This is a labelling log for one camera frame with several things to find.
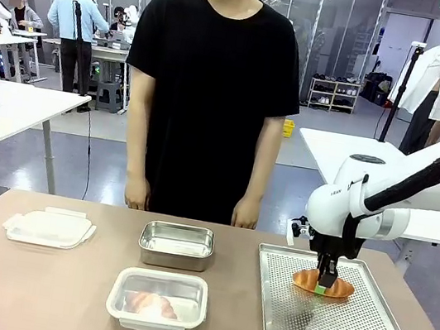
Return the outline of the person's left hand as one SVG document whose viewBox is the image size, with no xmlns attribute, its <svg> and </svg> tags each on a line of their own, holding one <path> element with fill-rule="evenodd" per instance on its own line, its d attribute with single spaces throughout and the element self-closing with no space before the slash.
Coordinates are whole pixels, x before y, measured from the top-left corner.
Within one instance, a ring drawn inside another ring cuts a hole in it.
<svg viewBox="0 0 440 330">
<path fill-rule="evenodd" d="M 232 214 L 232 227 L 256 229 L 260 213 L 261 201 L 256 198 L 242 197 Z"/>
</svg>

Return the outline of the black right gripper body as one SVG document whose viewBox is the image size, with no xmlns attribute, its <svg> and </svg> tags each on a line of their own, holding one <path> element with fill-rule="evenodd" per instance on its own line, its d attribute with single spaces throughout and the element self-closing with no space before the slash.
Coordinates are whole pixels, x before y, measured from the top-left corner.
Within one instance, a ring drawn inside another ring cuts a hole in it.
<svg viewBox="0 0 440 330">
<path fill-rule="evenodd" d="M 319 255 L 328 255 L 334 259 L 338 257 L 345 257 L 350 260 L 356 259 L 364 242 L 362 238 L 357 237 L 344 240 L 341 237 L 326 236 L 314 229 L 311 236 L 310 251 L 317 252 Z"/>
</svg>

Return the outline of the person's right hand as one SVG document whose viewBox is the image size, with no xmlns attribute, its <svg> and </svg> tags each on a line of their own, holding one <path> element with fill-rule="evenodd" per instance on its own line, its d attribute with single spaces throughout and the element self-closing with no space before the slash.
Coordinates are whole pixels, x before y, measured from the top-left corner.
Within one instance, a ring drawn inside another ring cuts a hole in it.
<svg viewBox="0 0 440 330">
<path fill-rule="evenodd" d="M 130 177 L 125 187 L 124 199 L 128 208 L 147 211 L 149 209 L 150 185 L 145 178 Z"/>
</svg>

